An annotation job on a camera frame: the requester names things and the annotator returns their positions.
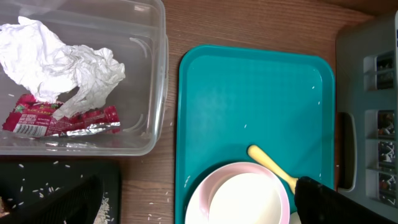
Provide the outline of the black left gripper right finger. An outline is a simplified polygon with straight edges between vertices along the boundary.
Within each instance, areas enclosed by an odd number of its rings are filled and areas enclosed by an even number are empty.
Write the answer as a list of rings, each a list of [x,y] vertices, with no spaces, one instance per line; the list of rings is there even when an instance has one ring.
[[[396,224],[306,176],[296,182],[294,202],[302,223]]]

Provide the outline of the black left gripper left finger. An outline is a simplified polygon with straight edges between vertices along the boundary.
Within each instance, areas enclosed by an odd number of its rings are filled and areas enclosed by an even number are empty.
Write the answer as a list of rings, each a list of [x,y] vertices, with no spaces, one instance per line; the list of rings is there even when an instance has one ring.
[[[93,224],[103,193],[102,179],[92,175],[35,204],[10,212],[1,217],[1,224]]]

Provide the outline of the pile of rice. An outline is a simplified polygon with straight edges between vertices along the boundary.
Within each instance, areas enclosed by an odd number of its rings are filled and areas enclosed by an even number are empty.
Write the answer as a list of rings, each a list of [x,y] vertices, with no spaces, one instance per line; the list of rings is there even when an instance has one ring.
[[[98,213],[95,217],[93,224],[108,224],[111,221],[111,217],[108,215],[110,211],[109,198],[103,197]]]

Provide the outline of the white bowl with brown food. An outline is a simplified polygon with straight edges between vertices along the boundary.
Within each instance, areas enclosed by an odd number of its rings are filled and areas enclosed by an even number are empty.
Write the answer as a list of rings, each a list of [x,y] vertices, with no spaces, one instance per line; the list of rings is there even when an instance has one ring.
[[[228,179],[215,193],[209,222],[214,224],[278,224],[280,196],[271,178],[253,173]]]

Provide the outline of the yellow plastic spoon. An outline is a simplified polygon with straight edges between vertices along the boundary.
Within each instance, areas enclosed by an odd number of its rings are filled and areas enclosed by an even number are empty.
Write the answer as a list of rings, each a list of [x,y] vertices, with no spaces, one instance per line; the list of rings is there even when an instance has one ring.
[[[295,195],[295,188],[298,178],[288,175],[282,168],[280,168],[260,147],[251,145],[248,147],[248,155],[257,163],[269,169],[275,175],[283,179],[290,187],[290,190]]]

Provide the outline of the red snack wrapper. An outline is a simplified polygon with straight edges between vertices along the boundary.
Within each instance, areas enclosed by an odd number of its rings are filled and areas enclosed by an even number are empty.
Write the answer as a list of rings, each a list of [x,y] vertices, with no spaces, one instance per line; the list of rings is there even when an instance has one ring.
[[[2,128],[33,138],[88,136],[120,131],[120,121],[114,106],[76,114],[71,118],[55,119],[53,114],[62,105],[60,101],[43,103],[38,102],[31,94],[22,95]]]

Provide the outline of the large white plate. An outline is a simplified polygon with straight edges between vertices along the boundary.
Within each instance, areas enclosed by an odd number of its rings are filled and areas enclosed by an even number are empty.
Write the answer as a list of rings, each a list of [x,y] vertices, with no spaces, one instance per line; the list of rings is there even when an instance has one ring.
[[[280,196],[282,217],[280,223],[288,223],[293,212],[292,193],[269,169],[252,162],[234,162],[215,169],[203,178],[193,192],[185,213],[185,223],[210,223],[210,205],[216,191],[230,178],[245,173],[265,175],[274,182]]]

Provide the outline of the white napkin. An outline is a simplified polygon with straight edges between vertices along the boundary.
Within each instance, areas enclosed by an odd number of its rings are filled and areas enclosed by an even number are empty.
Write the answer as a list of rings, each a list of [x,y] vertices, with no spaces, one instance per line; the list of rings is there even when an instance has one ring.
[[[59,95],[76,88],[54,112],[55,119],[103,107],[126,77],[124,64],[110,49],[67,45],[42,22],[22,16],[17,24],[1,26],[1,65],[11,80],[41,102],[55,103]]]

